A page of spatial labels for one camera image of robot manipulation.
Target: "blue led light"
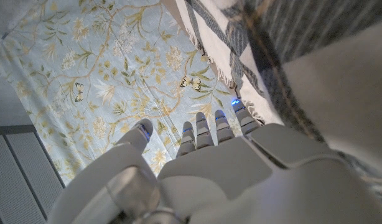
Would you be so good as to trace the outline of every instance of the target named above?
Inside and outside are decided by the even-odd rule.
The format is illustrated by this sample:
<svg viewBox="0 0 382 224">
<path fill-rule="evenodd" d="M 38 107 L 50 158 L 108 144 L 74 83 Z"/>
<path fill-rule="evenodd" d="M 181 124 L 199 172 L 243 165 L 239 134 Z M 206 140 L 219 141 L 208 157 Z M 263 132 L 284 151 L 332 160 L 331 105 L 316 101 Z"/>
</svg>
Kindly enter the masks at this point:
<svg viewBox="0 0 382 224">
<path fill-rule="evenodd" d="M 234 100 L 231 104 L 234 105 L 234 104 L 237 104 L 239 102 L 240 102 L 239 100 Z"/>
</svg>

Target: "blanket fringe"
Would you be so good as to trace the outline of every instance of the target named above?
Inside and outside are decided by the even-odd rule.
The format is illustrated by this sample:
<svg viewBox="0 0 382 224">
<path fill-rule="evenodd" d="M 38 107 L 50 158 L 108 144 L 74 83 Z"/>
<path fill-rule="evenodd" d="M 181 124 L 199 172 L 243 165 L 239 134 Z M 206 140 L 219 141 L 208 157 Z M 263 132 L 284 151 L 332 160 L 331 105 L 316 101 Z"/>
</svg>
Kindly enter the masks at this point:
<svg viewBox="0 0 382 224">
<path fill-rule="evenodd" d="M 196 36 L 192 35 L 192 33 L 188 30 L 188 28 L 185 28 L 185 31 L 188 33 L 191 43 L 194 45 L 196 49 L 198 49 L 198 46 L 200 45 L 199 40 L 196 38 Z M 209 64 L 215 63 L 213 57 L 207 54 L 206 51 L 205 53 L 206 53 L 206 56 L 208 57 L 208 63 Z M 216 65 L 216 68 L 218 71 L 219 80 L 221 80 L 229 88 L 231 86 L 231 80 L 225 76 L 224 72 L 219 67 L 217 67 L 217 65 Z"/>
<path fill-rule="evenodd" d="M 197 49 L 198 48 L 198 43 L 199 43 L 198 39 L 194 35 L 191 34 L 191 32 L 190 32 L 190 30 L 188 30 L 188 28 L 185 28 L 185 31 L 189 34 L 191 43 Z"/>
</svg>

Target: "gray panel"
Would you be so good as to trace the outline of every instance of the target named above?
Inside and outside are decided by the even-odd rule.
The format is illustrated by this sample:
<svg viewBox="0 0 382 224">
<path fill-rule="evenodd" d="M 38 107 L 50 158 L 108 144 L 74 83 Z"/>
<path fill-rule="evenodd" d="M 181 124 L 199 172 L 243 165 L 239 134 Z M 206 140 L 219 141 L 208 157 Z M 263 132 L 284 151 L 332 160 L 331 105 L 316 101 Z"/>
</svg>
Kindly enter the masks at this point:
<svg viewBox="0 0 382 224">
<path fill-rule="evenodd" d="M 3 223 L 45 223 L 21 170 L 0 136 L 0 217 Z"/>
<path fill-rule="evenodd" d="M 36 197 L 49 215 L 62 186 L 34 133 L 7 135 Z"/>
<path fill-rule="evenodd" d="M 268 124 L 264 128 L 253 131 L 251 138 L 287 167 L 297 167 L 323 156 L 338 158 L 336 152 L 324 144 L 278 124 Z"/>
</svg>

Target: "floral pattern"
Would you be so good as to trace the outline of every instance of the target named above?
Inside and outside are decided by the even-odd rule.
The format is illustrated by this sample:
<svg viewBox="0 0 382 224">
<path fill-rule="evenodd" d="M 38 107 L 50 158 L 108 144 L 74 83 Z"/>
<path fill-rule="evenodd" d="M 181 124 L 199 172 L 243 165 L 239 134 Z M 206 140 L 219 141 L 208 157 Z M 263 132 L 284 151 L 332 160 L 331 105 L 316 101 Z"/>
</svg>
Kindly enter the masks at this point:
<svg viewBox="0 0 382 224">
<path fill-rule="evenodd" d="M 142 118 L 154 125 L 143 156 L 156 174 L 198 111 L 212 132 L 215 110 L 236 119 L 235 96 L 159 1 L 38 2 L 0 41 L 0 72 L 65 183 Z M 185 77 L 198 88 L 180 87 Z"/>
</svg>

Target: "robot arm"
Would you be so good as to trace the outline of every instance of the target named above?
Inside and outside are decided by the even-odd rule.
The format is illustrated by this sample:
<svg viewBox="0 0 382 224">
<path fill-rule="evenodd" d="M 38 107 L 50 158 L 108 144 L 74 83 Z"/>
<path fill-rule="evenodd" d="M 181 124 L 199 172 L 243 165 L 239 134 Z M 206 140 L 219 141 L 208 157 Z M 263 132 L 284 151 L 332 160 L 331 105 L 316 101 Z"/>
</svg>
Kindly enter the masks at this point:
<svg viewBox="0 0 382 224">
<path fill-rule="evenodd" d="M 233 109 L 242 137 L 219 110 L 214 146 L 198 113 L 196 140 L 185 122 L 177 158 L 157 178 L 141 155 L 152 124 L 141 120 L 67 186 L 49 223 L 382 223 L 380 203 L 336 153 L 260 127 L 239 100 Z"/>
</svg>

